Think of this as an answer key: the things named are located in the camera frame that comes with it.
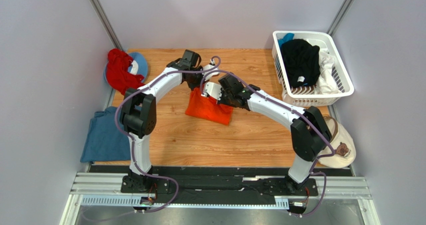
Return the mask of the orange t shirt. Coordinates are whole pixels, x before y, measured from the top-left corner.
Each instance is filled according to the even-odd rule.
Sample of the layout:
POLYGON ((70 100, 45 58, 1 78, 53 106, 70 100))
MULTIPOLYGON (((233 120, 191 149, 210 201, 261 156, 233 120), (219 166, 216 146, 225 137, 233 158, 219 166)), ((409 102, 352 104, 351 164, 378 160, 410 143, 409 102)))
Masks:
POLYGON ((189 95, 189 103, 185 115, 212 121, 222 125, 229 125, 234 108, 224 104, 218 104, 212 97, 201 96, 198 87, 189 95))

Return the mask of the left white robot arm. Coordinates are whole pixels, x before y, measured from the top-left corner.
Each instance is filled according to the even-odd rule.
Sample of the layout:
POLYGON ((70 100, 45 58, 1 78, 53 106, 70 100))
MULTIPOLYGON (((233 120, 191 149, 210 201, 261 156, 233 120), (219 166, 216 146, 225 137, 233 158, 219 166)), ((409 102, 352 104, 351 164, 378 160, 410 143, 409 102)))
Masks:
POLYGON ((185 50, 181 58, 170 62, 151 82, 125 92, 118 117, 129 139, 131 164, 128 175, 122 179, 121 192, 146 193, 154 187, 157 178, 152 174, 150 136, 157 123, 157 103, 183 82, 200 84, 201 60, 198 53, 185 50))

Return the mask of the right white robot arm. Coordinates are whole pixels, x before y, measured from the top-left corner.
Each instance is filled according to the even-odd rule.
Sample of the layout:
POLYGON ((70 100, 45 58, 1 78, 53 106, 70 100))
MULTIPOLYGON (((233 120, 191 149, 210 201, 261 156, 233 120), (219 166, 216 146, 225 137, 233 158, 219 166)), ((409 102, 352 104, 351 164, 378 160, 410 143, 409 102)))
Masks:
POLYGON ((218 82, 219 103, 259 113, 290 131, 295 158, 288 176, 293 183, 303 184, 313 171, 319 153, 331 146, 332 134, 321 111, 315 106, 303 108, 287 104, 231 72, 218 82))

